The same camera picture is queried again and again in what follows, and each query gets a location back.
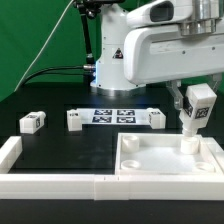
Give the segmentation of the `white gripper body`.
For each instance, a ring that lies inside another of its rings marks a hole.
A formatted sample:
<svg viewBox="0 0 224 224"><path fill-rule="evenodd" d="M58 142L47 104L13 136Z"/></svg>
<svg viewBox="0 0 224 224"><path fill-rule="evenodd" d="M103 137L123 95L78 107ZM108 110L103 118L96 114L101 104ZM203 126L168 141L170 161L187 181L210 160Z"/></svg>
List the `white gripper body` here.
<svg viewBox="0 0 224 224"><path fill-rule="evenodd" d="M224 23L212 34L182 36L178 25L132 30L124 42L124 75L136 85L224 72Z"/></svg>

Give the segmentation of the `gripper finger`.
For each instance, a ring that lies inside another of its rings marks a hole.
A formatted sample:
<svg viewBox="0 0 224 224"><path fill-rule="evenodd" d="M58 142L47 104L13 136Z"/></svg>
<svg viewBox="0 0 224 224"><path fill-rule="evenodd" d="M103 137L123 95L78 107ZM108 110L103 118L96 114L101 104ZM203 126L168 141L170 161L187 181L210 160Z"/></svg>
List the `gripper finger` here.
<svg viewBox="0 0 224 224"><path fill-rule="evenodd" d="M171 80L166 82L166 88L174 99L174 107L176 110L181 110L183 108L183 95L179 90L180 87L180 80Z"/></svg>
<svg viewBox="0 0 224 224"><path fill-rule="evenodd" d="M219 89L221 83L222 83L222 74L221 73L213 74L211 76L210 87L214 92L216 92Z"/></svg>

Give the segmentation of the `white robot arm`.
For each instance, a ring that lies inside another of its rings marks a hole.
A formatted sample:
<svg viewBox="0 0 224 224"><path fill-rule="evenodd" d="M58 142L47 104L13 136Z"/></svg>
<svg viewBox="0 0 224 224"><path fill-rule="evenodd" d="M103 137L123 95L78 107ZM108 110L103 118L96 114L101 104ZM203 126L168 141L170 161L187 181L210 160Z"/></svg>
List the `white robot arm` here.
<svg viewBox="0 0 224 224"><path fill-rule="evenodd" d="M91 86L129 94L164 82L177 109L179 81L209 75L217 89L224 72L224 0L153 0L131 12L101 7L101 56Z"/></svg>

